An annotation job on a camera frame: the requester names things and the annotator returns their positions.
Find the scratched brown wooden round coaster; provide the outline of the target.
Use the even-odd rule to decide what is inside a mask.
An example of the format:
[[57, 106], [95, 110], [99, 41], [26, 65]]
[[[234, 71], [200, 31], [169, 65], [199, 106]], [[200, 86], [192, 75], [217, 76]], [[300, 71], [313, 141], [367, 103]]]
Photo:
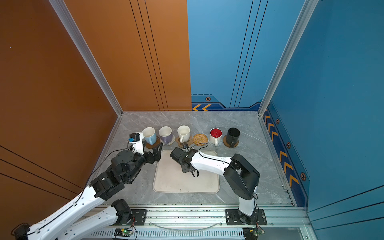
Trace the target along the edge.
[[153, 145], [150, 145], [149, 143], [146, 143], [145, 147], [147, 149], [153, 149], [153, 148], [156, 148], [160, 143], [161, 143], [161, 140], [157, 139], [156, 142]]

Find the cork paw print coaster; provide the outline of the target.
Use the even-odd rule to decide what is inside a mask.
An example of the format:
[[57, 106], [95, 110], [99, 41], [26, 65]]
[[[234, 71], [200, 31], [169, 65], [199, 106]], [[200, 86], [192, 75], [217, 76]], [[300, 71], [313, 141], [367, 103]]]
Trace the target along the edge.
[[180, 138], [176, 138], [176, 142], [180, 148], [183, 148], [183, 145], [187, 144], [189, 147], [193, 144], [193, 138], [190, 137], [186, 142], [181, 143]]

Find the white mug blue handle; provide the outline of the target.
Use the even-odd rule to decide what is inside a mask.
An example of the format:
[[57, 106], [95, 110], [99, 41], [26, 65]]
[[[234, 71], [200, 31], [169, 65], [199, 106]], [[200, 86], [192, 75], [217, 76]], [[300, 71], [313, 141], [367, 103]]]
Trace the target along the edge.
[[152, 127], [147, 127], [142, 131], [145, 141], [153, 146], [157, 141], [156, 131]]

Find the white multicolour rope coaster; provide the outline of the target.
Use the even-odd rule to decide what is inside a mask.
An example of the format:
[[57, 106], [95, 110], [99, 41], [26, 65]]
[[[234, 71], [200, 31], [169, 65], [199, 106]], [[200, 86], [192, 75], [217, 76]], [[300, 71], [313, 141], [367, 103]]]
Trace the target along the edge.
[[161, 140], [161, 142], [163, 143], [164, 146], [170, 146], [175, 142], [175, 140], [176, 140], [175, 136], [172, 135], [172, 140], [170, 142], [165, 143], [163, 140]]

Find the white mug purple handle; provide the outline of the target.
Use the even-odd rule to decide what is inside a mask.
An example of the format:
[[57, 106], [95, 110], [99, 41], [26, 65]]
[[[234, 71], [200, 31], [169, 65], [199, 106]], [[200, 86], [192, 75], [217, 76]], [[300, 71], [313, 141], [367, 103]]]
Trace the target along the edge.
[[159, 135], [160, 139], [163, 140], [165, 143], [168, 143], [172, 140], [172, 129], [168, 126], [164, 126], [159, 129]]

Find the woven rattan round coaster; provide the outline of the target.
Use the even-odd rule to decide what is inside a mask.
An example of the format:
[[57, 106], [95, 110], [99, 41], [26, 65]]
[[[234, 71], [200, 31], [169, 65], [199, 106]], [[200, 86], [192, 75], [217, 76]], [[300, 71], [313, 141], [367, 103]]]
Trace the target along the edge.
[[205, 134], [196, 134], [193, 137], [193, 143], [195, 146], [202, 147], [208, 143], [208, 137]]

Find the plain white mug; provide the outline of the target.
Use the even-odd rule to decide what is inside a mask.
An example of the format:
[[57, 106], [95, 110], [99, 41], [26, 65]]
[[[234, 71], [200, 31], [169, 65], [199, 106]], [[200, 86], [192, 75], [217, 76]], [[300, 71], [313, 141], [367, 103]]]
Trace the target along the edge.
[[180, 126], [177, 132], [180, 143], [187, 142], [190, 139], [190, 128], [188, 126]]

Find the red inside white mug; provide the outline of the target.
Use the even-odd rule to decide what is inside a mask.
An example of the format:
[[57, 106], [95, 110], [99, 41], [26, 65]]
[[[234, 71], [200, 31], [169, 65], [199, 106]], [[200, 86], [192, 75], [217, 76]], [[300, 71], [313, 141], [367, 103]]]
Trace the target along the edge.
[[213, 128], [213, 129], [210, 130], [209, 137], [210, 137], [210, 136], [213, 136], [213, 137], [218, 138], [218, 137], [220, 137], [220, 136], [223, 136], [223, 132], [222, 132], [222, 130], [219, 129], [219, 128]]

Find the plain brown wooden round coaster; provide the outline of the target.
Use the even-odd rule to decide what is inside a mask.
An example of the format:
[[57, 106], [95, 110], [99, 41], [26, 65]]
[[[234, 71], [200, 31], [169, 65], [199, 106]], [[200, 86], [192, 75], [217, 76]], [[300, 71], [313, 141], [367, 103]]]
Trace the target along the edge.
[[225, 135], [224, 137], [223, 137], [223, 143], [224, 143], [224, 145], [226, 146], [226, 147], [228, 147], [228, 148], [236, 148], [238, 145], [239, 145], [239, 140], [237, 140], [237, 142], [236, 143], [234, 143], [234, 144], [228, 144], [227, 143], [227, 135]]

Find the black mug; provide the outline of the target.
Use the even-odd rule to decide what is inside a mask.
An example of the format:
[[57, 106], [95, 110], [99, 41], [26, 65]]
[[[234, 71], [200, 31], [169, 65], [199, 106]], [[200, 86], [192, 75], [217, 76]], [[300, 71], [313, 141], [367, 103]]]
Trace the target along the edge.
[[229, 128], [227, 133], [227, 143], [228, 144], [234, 144], [239, 140], [240, 137], [240, 130], [237, 128]]

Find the light blue woven coaster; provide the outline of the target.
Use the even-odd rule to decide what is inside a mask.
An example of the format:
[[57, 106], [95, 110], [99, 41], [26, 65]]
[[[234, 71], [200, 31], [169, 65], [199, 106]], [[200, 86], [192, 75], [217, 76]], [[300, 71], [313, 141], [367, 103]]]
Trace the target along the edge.
[[223, 143], [223, 136], [220, 136], [218, 138], [216, 137], [213, 137], [213, 136], [210, 136], [209, 137], [209, 144], [214, 146], [214, 147], [218, 147], [220, 146], [221, 144]]

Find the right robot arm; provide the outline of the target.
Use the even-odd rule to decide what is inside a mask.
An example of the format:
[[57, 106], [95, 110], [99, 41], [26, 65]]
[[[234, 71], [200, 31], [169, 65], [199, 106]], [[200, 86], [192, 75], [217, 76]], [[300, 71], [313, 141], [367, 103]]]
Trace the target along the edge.
[[240, 154], [233, 157], [218, 157], [200, 150], [184, 151], [174, 148], [171, 159], [181, 166], [183, 173], [207, 171], [223, 176], [233, 192], [239, 197], [237, 215], [244, 225], [256, 223], [256, 199], [260, 173]]

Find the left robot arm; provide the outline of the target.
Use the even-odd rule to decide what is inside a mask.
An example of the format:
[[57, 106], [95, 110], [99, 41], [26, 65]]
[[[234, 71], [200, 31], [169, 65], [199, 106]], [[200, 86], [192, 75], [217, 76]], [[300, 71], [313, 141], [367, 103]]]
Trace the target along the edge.
[[163, 144], [152, 151], [139, 153], [134, 148], [122, 150], [112, 158], [111, 165], [93, 179], [83, 191], [49, 217], [29, 225], [22, 223], [11, 231], [16, 240], [55, 240], [74, 222], [94, 207], [109, 200], [116, 193], [132, 184], [145, 164], [161, 159]]

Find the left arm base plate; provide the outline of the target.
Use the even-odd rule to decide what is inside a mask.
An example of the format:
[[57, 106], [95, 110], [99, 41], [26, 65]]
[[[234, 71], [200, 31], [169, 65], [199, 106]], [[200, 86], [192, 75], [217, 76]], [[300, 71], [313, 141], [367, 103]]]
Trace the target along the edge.
[[146, 209], [133, 209], [117, 213], [117, 221], [112, 226], [143, 226], [147, 217]]

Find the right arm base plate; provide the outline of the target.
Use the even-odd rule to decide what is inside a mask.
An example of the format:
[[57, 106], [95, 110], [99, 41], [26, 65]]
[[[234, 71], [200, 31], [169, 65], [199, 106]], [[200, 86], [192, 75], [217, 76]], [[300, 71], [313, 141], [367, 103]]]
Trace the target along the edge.
[[265, 211], [263, 209], [254, 209], [251, 216], [240, 212], [240, 210], [227, 209], [226, 223], [229, 226], [247, 225], [247, 226], [266, 226], [268, 224]]

